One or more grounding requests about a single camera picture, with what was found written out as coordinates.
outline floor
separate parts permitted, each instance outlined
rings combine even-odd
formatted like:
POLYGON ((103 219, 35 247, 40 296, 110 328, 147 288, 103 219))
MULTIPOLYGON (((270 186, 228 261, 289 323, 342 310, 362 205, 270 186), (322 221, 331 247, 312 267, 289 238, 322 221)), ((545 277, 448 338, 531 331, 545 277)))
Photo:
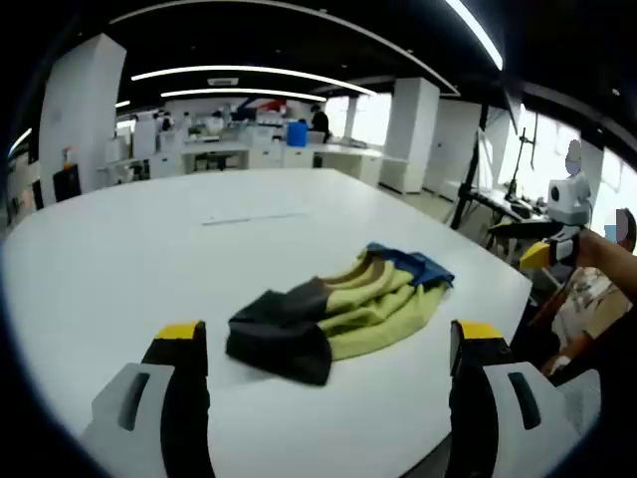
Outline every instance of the floor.
POLYGON ((381 185, 378 186, 378 190, 400 199, 441 222, 453 208, 451 201, 425 190, 421 191, 420 194, 400 194, 381 185))

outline window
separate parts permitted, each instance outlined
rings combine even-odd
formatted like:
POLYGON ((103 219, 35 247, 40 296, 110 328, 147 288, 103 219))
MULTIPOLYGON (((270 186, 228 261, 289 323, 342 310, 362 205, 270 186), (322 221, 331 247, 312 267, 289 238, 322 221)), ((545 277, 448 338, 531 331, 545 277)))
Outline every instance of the window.
POLYGON ((345 136, 345 124, 347 123, 348 97, 330 98, 325 103, 325 114, 329 118, 329 130, 334 136, 345 136))
POLYGON ((351 137, 367 144, 385 146, 390 111, 390 94, 358 97, 351 137))
POLYGON ((628 207, 637 213, 637 173, 614 152, 604 150, 601 165, 601 181, 590 228, 604 235, 604 226, 614 224, 615 210, 628 207))
MULTIPOLYGON (((568 172, 564 166, 568 145, 574 139, 579 139, 579 131, 555 119, 523 110, 521 128, 526 129, 526 138, 533 140, 537 117, 537 135, 534 139, 535 154, 532 158, 532 144, 526 143, 520 159, 520 169, 516 176, 518 195, 530 199, 543 197, 546 199, 548 182, 553 179, 566 179, 568 172)), ((516 169, 516 162, 520 153, 520 141, 513 129, 510 129, 505 158, 498 183, 502 184, 512 179, 516 169)))

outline ceiling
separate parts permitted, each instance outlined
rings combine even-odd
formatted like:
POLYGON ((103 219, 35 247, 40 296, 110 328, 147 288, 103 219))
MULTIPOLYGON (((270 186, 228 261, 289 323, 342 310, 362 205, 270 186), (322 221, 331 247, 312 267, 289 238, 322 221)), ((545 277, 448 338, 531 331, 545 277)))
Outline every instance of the ceiling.
MULTIPOLYGON (((17 131, 37 122, 46 72, 55 58, 99 32, 105 32, 127 50, 119 100, 130 100, 129 110, 160 102, 159 95, 163 92, 208 88, 206 80, 213 77, 237 77, 238 86, 243 88, 297 93, 323 86, 294 77, 229 72, 130 80, 132 75, 149 71, 195 65, 268 66, 342 81, 418 75, 439 86, 441 93, 452 93, 443 82, 407 58, 409 54, 405 56, 345 26, 308 13, 249 2, 190 3, 110 24, 109 21, 121 15, 161 2, 48 3, 55 3, 55 8, 45 5, 38 16, 39 21, 48 21, 42 28, 31 28, 29 45, 21 46, 20 52, 13 54, 16 73, 9 81, 16 92, 14 103, 17 104, 18 92, 25 87, 31 87, 34 98, 30 105, 18 107, 14 117, 17 131), (65 31, 56 37, 61 30, 65 31), (39 70, 45 73, 34 79, 39 70)), ((399 49, 410 51, 415 59, 457 86, 461 99, 492 104, 502 101, 501 72, 444 0, 381 0, 374 2, 373 7, 365 1, 291 3, 316 12, 326 10, 323 13, 358 25, 399 49)), ((505 58, 507 78, 572 97, 637 135, 637 60, 631 52, 631 46, 636 44, 633 34, 636 2, 463 0, 463 3, 505 58)), ((389 91, 391 84, 366 87, 389 91)), ((342 93, 343 90, 330 92, 342 93)), ((596 120, 581 118, 552 101, 534 101, 527 95, 525 103, 597 130, 596 120)))

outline blue container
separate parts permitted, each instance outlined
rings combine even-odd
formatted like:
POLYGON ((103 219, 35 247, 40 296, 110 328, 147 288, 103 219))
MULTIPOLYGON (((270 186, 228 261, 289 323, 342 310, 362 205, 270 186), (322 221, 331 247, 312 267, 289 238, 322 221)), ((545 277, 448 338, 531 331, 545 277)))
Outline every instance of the blue container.
POLYGON ((308 125, 304 122, 288 124, 288 146, 304 147, 308 145, 308 125))

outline office room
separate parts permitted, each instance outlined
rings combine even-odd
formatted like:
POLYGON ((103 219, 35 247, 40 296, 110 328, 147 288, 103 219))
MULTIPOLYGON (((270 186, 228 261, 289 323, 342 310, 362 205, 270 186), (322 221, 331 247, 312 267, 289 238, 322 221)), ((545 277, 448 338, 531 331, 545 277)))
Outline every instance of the office room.
POLYGON ((56 468, 608 469, 581 450, 623 439, 634 7, 57 3, 9 60, 0 207, 56 468))

